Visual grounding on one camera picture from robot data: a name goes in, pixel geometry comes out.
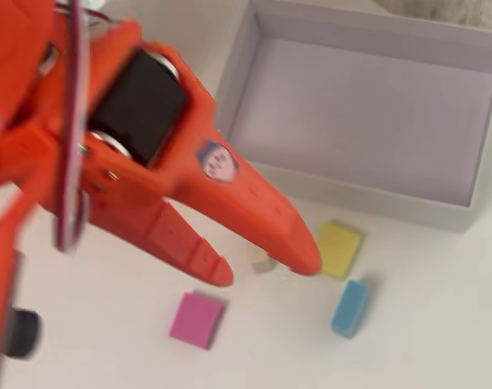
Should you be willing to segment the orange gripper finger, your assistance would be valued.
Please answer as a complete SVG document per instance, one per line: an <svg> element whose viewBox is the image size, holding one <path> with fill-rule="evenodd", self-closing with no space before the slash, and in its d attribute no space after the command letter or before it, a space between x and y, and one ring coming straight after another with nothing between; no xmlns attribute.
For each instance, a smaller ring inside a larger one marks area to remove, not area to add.
<svg viewBox="0 0 492 389"><path fill-rule="evenodd" d="M85 138L82 187L91 196L90 222L194 278L230 286L228 262L156 190L153 173Z"/></svg>
<svg viewBox="0 0 492 389"><path fill-rule="evenodd" d="M219 135L173 138L163 154L171 196L301 275L322 262L296 208Z"/></svg>

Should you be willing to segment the orange gripper black motor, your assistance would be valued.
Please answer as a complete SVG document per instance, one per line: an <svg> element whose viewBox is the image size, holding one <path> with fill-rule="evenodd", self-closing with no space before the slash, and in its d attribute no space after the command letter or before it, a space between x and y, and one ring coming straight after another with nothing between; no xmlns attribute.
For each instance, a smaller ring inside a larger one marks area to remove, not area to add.
<svg viewBox="0 0 492 389"><path fill-rule="evenodd" d="M72 15L79 14L81 24ZM84 177L190 177L220 174L220 136L214 101L171 48L141 40L133 22L109 23L85 37L90 10L61 5L50 72L51 118L79 117L85 147L77 165Z"/></svg>

